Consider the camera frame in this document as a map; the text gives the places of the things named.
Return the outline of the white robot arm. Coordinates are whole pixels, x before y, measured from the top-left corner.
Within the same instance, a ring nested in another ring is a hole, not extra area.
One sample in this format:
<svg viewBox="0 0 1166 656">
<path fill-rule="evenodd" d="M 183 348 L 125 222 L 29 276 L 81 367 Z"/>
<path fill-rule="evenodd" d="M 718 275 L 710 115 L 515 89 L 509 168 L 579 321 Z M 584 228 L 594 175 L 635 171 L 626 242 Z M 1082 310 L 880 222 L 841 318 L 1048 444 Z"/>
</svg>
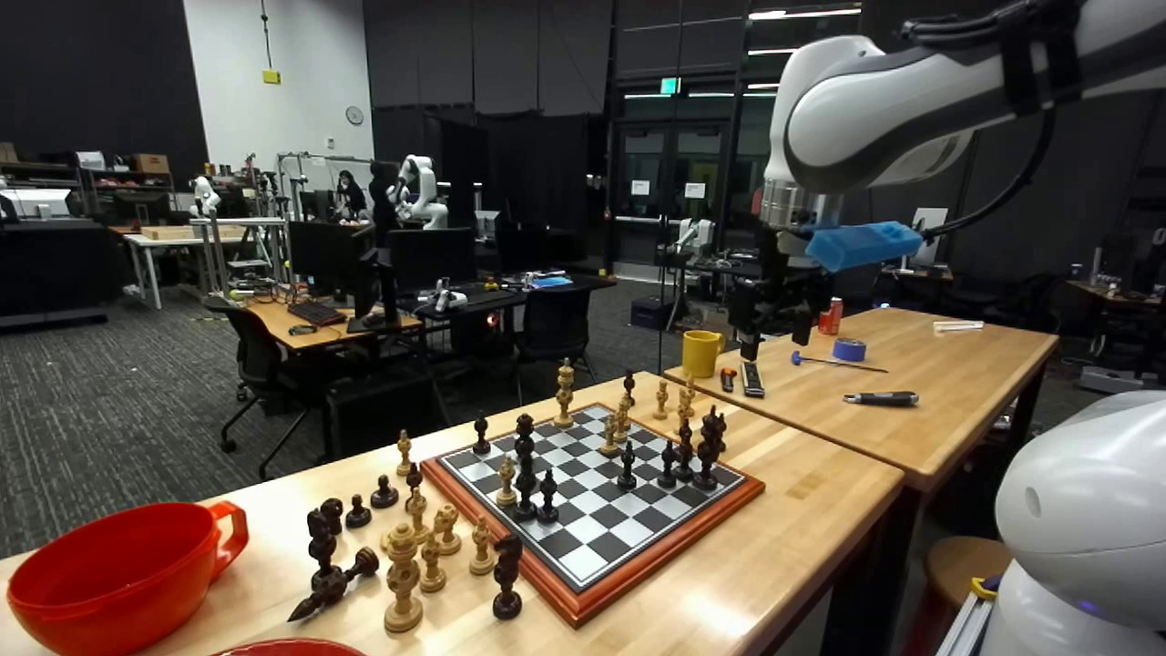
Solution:
<svg viewBox="0 0 1166 656">
<path fill-rule="evenodd" d="M 1079 101 L 1160 90 L 1166 0 L 1010 0 L 977 18 L 906 24 L 912 45 L 871 38 L 801 45 L 776 84 L 761 228 L 784 258 L 811 268 L 810 288 L 771 315 L 805 342 L 828 315 L 824 282 L 912 254 L 905 222 L 839 228 L 834 196 L 924 183 L 977 132 L 1039 122 L 1039 141 L 979 216 L 1010 202 L 1045 158 L 1055 115 Z"/>
</svg>

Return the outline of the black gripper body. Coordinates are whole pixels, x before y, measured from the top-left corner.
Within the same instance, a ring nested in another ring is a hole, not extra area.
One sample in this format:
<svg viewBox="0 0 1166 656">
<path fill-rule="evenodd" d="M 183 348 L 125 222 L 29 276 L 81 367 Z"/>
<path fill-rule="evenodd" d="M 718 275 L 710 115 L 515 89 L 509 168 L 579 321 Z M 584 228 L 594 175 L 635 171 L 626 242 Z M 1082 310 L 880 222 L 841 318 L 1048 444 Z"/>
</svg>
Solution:
<svg viewBox="0 0 1166 656">
<path fill-rule="evenodd" d="M 811 268 L 794 268 L 771 230 L 750 234 L 747 264 L 733 264 L 724 310 L 738 337 L 792 333 L 810 342 L 811 324 L 832 305 L 832 276 Z"/>
</svg>

